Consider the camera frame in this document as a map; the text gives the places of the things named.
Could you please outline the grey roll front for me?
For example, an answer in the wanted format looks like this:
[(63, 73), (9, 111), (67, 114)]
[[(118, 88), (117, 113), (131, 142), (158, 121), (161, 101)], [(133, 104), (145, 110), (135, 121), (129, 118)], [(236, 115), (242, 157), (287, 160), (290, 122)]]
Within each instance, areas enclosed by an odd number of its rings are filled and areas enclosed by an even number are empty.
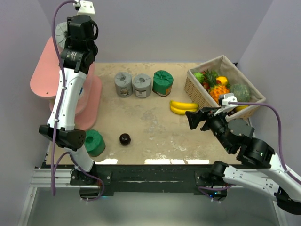
[(60, 50), (64, 49), (65, 41), (68, 36), (67, 22), (59, 23), (55, 28), (55, 39)]

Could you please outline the grey roll with barcode label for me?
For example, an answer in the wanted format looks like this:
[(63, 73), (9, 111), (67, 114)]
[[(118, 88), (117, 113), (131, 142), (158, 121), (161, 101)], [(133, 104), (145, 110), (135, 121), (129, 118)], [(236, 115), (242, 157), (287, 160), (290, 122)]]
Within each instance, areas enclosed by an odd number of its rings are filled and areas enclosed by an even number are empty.
[(152, 79), (150, 76), (141, 73), (134, 77), (132, 84), (136, 97), (147, 98), (151, 94)]

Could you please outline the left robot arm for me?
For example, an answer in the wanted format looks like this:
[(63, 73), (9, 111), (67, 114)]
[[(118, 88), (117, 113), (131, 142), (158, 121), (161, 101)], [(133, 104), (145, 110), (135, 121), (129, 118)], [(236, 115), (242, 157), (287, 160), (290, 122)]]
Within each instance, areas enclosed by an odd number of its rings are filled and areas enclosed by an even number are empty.
[(60, 77), (52, 113), (39, 133), (71, 154), (83, 171), (81, 180), (87, 185), (97, 181), (97, 172), (92, 170), (94, 161), (85, 147), (85, 132), (75, 128), (76, 107), (79, 93), (87, 78), (89, 68), (95, 61), (98, 49), (95, 39), (98, 27), (88, 15), (67, 18), (67, 39), (60, 54)]

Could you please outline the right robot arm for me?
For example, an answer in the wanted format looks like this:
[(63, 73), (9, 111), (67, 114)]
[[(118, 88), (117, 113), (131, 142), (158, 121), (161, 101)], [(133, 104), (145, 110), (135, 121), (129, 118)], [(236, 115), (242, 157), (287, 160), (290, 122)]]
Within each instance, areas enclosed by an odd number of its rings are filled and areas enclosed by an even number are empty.
[(235, 154), (244, 166), (264, 173), (267, 178), (244, 173), (221, 161), (215, 161), (210, 171), (201, 178), (215, 185), (222, 182), (242, 186), (266, 195), (277, 202), (282, 210), (300, 215), (301, 186), (289, 175), (289, 168), (265, 141), (253, 136), (254, 128), (243, 119), (226, 121), (225, 113), (217, 108), (205, 107), (198, 112), (185, 113), (190, 129), (204, 122), (201, 131), (212, 131), (228, 154)]

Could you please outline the pink three-tier shelf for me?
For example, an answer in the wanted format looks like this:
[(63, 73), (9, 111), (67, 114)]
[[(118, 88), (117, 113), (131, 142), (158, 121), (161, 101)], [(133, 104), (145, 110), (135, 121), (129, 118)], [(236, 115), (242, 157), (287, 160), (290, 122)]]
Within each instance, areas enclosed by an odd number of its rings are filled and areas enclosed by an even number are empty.
[[(50, 37), (44, 47), (30, 81), (32, 92), (40, 98), (49, 100), (50, 110), (53, 109), (58, 89), (59, 70), (60, 68), (53, 40)], [(83, 84), (83, 92), (79, 96), (75, 115), (75, 128), (88, 130), (94, 126), (97, 118), (101, 91), (102, 82), (95, 75), (95, 63), (93, 63), (89, 68), (88, 76)]]

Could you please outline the yellow banana bunch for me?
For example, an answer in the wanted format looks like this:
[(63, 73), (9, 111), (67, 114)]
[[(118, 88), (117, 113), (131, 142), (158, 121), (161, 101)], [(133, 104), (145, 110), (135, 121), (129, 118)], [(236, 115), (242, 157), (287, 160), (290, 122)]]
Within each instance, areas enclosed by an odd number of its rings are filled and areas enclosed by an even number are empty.
[(188, 112), (196, 112), (199, 108), (199, 105), (196, 103), (186, 103), (178, 101), (170, 101), (170, 110), (178, 115), (185, 115)]

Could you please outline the artificial pineapple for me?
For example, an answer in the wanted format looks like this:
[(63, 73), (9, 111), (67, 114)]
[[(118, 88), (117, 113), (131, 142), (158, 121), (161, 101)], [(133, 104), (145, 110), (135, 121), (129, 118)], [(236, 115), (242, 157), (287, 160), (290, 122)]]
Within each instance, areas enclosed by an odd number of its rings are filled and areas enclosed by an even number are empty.
[(230, 85), (228, 83), (227, 86), (217, 84), (216, 78), (219, 76), (218, 73), (214, 70), (206, 70), (203, 71), (203, 74), (205, 75), (205, 82), (209, 84), (209, 87), (204, 87), (205, 90), (208, 92), (208, 94), (211, 96), (211, 98), (218, 103), (218, 99), (220, 95), (229, 93)]

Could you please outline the yellow lemon in basket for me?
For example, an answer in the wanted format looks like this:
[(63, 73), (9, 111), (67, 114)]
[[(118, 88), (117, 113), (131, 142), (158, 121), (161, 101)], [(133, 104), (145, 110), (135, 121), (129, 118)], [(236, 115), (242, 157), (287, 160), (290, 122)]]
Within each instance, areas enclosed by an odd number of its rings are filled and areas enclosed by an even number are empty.
[(248, 105), (239, 105), (235, 108), (235, 112), (242, 111), (242, 110), (246, 109), (247, 107), (248, 107)]

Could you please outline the yellow artificial fruit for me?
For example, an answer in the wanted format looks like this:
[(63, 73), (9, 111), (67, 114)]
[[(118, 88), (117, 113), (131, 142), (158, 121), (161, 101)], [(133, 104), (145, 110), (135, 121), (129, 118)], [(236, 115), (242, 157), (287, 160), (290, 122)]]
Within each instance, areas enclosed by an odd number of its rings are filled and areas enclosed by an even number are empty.
[(218, 76), (216, 78), (216, 83), (224, 85), (224, 86), (227, 86), (228, 85), (228, 79), (226, 77), (224, 77), (224, 76)]

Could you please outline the green wrapped paper roll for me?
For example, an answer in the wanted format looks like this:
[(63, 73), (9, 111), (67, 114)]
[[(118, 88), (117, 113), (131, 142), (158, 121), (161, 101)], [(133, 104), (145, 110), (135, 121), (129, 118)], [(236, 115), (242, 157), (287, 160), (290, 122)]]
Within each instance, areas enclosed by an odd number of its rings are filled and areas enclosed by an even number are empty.
[(174, 82), (173, 76), (164, 70), (159, 70), (154, 73), (152, 91), (161, 97), (166, 97), (170, 94)]

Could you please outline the green artificial melon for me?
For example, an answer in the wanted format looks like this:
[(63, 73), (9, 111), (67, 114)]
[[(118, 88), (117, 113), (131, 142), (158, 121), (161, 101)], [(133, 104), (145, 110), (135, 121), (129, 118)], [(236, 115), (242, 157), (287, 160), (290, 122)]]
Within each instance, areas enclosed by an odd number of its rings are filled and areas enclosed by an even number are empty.
[(234, 94), (238, 102), (248, 102), (251, 98), (251, 91), (245, 84), (233, 84), (230, 93)]

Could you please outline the wicker basket with cloth liner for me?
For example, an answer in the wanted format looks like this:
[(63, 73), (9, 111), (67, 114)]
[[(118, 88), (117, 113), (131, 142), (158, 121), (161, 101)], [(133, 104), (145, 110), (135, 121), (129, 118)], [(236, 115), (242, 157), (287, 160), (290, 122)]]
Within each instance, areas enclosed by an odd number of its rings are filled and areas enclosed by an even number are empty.
[(219, 106), (193, 75), (193, 73), (206, 70), (214, 70), (219, 75), (225, 76), (231, 85), (237, 83), (246, 85), (251, 92), (251, 98), (249, 100), (250, 102), (263, 103), (266, 101), (266, 98), (242, 74), (242, 72), (234, 65), (234, 63), (232, 63), (226, 56), (221, 55), (209, 61), (201, 63), (187, 71), (184, 91), (188, 94), (193, 102), (199, 104), (200, 108)]

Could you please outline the grey roll with cartoon label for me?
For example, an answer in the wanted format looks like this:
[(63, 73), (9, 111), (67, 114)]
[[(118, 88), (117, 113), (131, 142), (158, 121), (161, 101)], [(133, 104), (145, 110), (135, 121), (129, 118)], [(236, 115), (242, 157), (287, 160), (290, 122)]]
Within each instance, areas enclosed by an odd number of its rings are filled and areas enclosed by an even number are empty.
[(127, 72), (118, 72), (114, 77), (117, 95), (129, 97), (133, 93), (132, 75)]

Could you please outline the green wrapped roll front left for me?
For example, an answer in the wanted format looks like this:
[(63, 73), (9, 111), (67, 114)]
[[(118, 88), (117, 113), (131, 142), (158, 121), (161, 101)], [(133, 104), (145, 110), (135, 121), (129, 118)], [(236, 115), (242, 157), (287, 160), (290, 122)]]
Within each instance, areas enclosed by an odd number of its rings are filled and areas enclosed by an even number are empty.
[(106, 148), (102, 135), (94, 129), (86, 131), (85, 148), (91, 157), (99, 156)]

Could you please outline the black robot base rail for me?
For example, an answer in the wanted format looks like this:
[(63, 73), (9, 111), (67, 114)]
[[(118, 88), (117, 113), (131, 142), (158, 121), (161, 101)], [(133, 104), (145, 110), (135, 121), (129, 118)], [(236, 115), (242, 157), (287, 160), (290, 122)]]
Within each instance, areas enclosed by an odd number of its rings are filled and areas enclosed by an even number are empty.
[[(206, 179), (210, 165), (97, 165), (95, 178), (104, 182), (103, 196), (115, 193), (193, 193), (199, 187), (225, 185)], [(81, 198), (95, 198), (101, 187), (96, 179), (67, 166), (55, 173), (57, 187), (79, 188)]]

